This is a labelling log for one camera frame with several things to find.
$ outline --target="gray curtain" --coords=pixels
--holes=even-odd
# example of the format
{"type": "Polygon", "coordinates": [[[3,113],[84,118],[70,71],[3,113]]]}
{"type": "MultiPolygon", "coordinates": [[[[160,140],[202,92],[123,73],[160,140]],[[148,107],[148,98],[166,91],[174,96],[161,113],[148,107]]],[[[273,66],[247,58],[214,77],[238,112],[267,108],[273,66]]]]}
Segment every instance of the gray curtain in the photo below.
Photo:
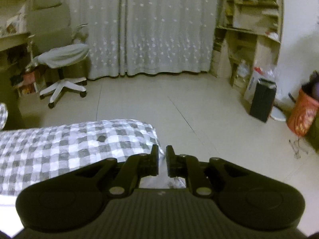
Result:
{"type": "Polygon", "coordinates": [[[210,68],[218,0],[64,0],[88,22],[88,78],[210,68]]]}

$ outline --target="white chair base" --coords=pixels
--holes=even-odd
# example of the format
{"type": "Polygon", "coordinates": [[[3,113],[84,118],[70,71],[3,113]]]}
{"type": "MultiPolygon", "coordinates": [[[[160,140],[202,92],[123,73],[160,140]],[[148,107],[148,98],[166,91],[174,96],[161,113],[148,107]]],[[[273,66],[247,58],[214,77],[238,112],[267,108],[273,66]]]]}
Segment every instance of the white chair base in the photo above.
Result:
{"type": "Polygon", "coordinates": [[[50,98],[50,103],[54,103],[60,92],[62,91],[63,87],[67,87],[69,89],[75,90],[75,91],[80,91],[80,92],[85,92],[86,89],[81,86],[77,85],[76,83],[85,81],[85,77],[81,78],[65,78],[63,80],[59,80],[53,85],[50,85],[49,87],[45,88],[44,90],[40,91],[40,96],[44,96],[52,91],[54,91],[53,95],[50,98]]]}

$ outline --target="red bucket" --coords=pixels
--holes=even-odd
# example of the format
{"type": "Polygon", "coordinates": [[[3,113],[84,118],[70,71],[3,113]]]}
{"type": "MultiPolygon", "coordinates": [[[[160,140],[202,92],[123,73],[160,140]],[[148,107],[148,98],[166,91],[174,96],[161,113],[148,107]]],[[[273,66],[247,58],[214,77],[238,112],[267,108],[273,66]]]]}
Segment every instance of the red bucket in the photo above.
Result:
{"type": "Polygon", "coordinates": [[[319,108],[319,101],[299,90],[298,100],[287,121],[289,129],[297,136],[305,136],[314,121],[319,108]]]}

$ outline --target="chair backrest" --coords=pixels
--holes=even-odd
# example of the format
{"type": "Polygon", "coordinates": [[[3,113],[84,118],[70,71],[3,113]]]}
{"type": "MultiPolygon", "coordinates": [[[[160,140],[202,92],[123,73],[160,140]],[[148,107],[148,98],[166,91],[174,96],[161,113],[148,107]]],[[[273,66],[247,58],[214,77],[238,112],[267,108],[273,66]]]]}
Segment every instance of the chair backrest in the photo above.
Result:
{"type": "Polygon", "coordinates": [[[70,45],[72,30],[69,7],[58,3],[51,8],[30,11],[27,15],[27,28],[31,35],[35,34],[35,54],[70,45]]]}

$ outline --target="floor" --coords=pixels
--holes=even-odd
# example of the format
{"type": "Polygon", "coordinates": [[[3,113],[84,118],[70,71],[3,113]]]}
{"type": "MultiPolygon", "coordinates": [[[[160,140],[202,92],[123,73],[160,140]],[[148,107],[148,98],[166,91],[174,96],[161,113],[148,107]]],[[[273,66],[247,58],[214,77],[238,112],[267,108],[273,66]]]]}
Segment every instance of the floor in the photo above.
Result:
{"type": "Polygon", "coordinates": [[[137,119],[152,124],[162,148],[201,161],[224,158],[250,170],[295,186],[306,210],[299,224],[305,234],[319,231],[319,156],[294,158],[288,140],[295,135],[284,122],[266,124],[247,114],[239,93],[210,74],[160,74],[154,77],[102,78],[89,81],[87,96],[65,92],[49,109],[49,97],[20,100],[28,127],[95,120],[137,119]]]}

